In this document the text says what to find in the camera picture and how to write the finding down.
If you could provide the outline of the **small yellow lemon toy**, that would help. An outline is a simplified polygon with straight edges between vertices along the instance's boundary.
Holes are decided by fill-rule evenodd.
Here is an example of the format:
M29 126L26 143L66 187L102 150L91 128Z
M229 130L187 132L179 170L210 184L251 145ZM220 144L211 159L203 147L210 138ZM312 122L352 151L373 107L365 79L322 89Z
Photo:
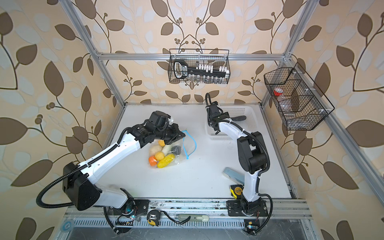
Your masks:
M159 140L158 143L161 147L164 147L166 145L164 140Z

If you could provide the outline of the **beige potato toy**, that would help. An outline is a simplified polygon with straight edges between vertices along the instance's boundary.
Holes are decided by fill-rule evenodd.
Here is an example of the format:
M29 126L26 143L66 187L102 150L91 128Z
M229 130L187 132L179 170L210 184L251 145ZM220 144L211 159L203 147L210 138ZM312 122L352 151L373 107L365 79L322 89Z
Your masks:
M162 149L163 148L160 145L151 146L149 151L150 156L154 156L156 153L161 152Z

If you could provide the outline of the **white radish with green leaves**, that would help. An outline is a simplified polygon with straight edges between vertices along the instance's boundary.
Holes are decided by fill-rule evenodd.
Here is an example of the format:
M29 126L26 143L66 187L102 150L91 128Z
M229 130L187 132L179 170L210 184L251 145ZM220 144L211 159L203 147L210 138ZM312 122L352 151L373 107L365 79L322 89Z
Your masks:
M171 145L165 145L163 148L162 148L162 153L166 156L168 155L169 153L172 152L172 146Z

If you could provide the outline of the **clear zip bag blue zipper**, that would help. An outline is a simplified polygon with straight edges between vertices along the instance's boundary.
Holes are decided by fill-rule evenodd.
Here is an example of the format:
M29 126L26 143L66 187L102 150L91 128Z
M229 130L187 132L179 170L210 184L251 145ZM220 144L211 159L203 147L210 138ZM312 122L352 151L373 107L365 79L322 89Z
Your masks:
M149 166L163 169L176 166L181 162L191 159L197 150L197 141L187 131L183 130L185 137L170 145L163 140L155 140L149 148Z

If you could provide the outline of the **yellow orange with green stem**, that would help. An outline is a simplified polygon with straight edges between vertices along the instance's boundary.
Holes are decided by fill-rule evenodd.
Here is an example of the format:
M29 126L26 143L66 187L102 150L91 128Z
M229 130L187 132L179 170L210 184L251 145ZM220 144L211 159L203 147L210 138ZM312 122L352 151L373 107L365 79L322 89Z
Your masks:
M157 153L155 153L155 159L156 159L156 161L161 161L162 159L164 159L165 158L165 154L163 153L163 152L157 152Z

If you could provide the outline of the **dark eggplant toy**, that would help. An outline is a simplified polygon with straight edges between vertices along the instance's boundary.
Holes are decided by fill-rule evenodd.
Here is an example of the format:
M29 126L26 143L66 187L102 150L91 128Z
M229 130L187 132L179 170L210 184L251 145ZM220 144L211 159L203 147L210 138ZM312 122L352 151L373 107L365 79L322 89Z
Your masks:
M182 153L181 146L173 146L172 147L172 153L176 156L179 156Z

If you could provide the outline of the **yellow corn toy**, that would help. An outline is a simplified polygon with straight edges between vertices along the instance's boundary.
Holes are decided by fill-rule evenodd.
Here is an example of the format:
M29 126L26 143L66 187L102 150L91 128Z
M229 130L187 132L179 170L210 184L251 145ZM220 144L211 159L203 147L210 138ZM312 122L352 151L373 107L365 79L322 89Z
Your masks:
M176 156L174 154L169 154L165 156L162 160L160 160L157 164L158 168L165 168L168 166L170 163L172 163L175 160Z

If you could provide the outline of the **orange toy fruit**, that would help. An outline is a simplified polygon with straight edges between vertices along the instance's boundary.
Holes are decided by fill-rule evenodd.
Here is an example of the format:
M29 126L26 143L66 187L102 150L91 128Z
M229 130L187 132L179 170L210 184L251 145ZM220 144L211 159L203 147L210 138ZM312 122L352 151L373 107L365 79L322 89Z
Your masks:
M149 157L149 164L151 167L155 167L158 164L158 161L156 160L155 156L150 156Z

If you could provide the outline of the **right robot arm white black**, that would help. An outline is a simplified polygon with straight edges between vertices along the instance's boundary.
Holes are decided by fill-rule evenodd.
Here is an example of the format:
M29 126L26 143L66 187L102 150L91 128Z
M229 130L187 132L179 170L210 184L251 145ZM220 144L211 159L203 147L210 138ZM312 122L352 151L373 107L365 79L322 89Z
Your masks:
M271 165L263 136L259 132L249 133L244 130L217 102L206 102L206 110L208 126L217 133L224 133L237 141L239 162L246 172L241 208L245 215L252 216L262 204L261 197L268 196L259 192L261 175L267 172Z

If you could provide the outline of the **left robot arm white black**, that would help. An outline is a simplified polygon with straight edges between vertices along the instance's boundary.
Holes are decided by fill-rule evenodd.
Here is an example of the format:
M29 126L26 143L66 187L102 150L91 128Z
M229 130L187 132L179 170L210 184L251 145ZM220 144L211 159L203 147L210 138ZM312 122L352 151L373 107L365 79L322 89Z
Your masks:
M133 207L133 197L123 188L119 190L97 185L100 178L130 154L142 149L154 140L171 145L185 137L170 115L161 111L152 112L142 124L125 128L118 140L94 157L79 163L67 164L63 175L48 184L37 195L36 204L45 209L75 206L84 211L90 207L115 208L123 211ZM55 185L62 183L63 191L70 199L68 203L47 204L43 196Z

